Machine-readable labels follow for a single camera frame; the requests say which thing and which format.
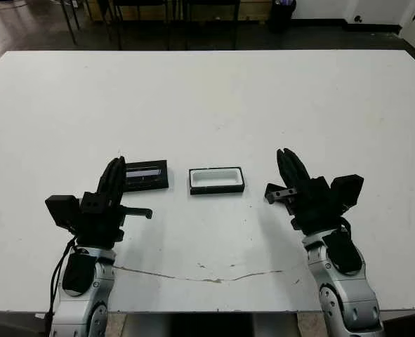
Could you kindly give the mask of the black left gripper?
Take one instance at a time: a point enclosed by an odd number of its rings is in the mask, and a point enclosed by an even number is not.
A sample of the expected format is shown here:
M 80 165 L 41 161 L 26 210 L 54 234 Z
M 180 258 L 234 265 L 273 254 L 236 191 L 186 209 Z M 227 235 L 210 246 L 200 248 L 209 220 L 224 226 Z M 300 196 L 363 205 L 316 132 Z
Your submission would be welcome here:
M 125 158 L 114 158 L 101 175 L 97 192 L 84 193 L 75 227 L 78 245 L 112 248 L 124 238 L 121 227 L 127 216 L 152 218 L 152 209 L 121 204 L 125 180 Z

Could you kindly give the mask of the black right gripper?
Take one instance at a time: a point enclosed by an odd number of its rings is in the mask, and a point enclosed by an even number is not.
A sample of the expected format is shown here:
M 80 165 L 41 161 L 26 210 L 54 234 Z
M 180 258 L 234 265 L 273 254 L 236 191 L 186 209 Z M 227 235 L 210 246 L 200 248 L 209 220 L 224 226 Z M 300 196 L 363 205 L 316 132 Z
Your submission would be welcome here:
M 292 150 L 277 150 L 279 174 L 286 187 L 267 184 L 269 204 L 285 205 L 293 229 L 303 234 L 337 230 L 342 225 L 341 207 L 325 178 L 310 178 L 304 163 Z

